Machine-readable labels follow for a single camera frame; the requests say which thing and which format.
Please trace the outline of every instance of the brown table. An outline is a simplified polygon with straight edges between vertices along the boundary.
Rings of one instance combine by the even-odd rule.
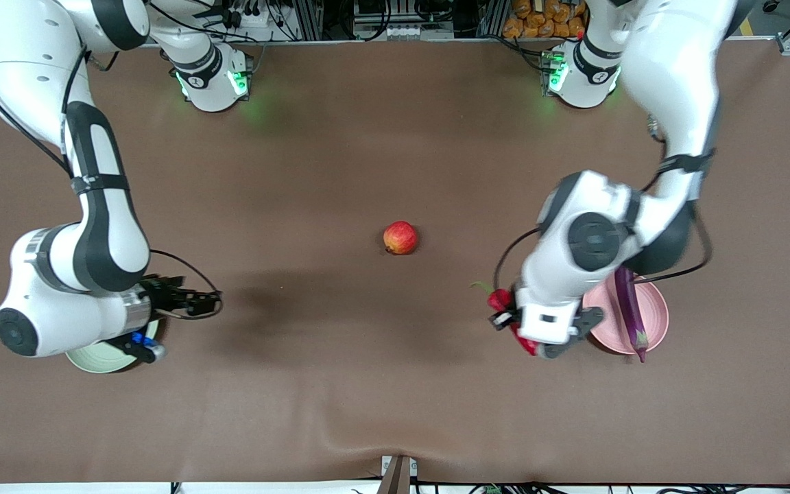
[[[469,288],[559,178],[652,175],[623,91],[570,109],[493,44],[273,47],[250,103],[205,115],[156,50],[125,54],[92,86],[137,213],[226,307],[119,375],[0,344],[0,482],[364,478],[398,452],[449,482],[790,482],[790,57],[730,41],[719,67],[715,259],[659,284],[669,335],[636,365],[586,343],[532,359]],[[0,300],[13,241],[79,214],[0,122]],[[398,219],[413,256],[382,253]]]

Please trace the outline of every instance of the brown tabletop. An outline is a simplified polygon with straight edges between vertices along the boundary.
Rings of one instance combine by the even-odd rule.
[[[156,50],[124,54],[92,87],[142,226],[225,310],[118,375],[0,344],[0,482],[364,478],[391,453],[449,482],[790,482],[790,57],[730,41],[718,66],[715,258],[659,283],[669,334],[638,365],[589,343],[533,359],[469,288],[564,175],[652,175],[622,90],[570,109],[495,44],[272,47],[251,101],[207,115]],[[78,218],[0,121],[0,301],[16,238]],[[395,220],[414,255],[383,253]]]

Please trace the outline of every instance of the pink plate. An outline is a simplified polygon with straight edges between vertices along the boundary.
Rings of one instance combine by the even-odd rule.
[[[645,334],[648,335],[648,350],[654,350],[664,340],[669,328],[667,301],[654,283],[636,285],[636,300],[639,301],[639,313],[645,323]],[[602,322],[590,331],[599,343],[617,353],[636,354],[630,346],[627,326],[617,303],[614,275],[584,294],[584,307],[602,307],[602,312],[605,313]]]

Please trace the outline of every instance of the plate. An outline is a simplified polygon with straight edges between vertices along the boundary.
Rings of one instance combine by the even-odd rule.
[[[158,321],[148,323],[145,335],[154,338]],[[66,352],[66,357],[76,368],[89,373],[112,373],[128,368],[136,362],[135,357],[123,353],[107,343],[94,343],[78,350]]]
[[[648,336],[648,350],[654,350],[667,335],[669,328],[669,309],[667,301],[654,283],[636,285],[636,300],[639,302],[639,313]],[[621,307],[617,303],[617,289],[614,287],[614,275],[596,285],[584,294],[584,307],[602,307],[605,318],[590,334],[604,347],[624,355],[636,355],[630,346],[627,325],[621,316]]]

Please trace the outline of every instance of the caster wheel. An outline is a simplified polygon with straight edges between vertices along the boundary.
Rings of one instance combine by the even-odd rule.
[[[764,10],[764,13],[769,14],[774,10],[776,10],[776,7],[778,7],[778,0],[767,0],[766,2],[764,2],[764,6],[761,7],[761,9]]]

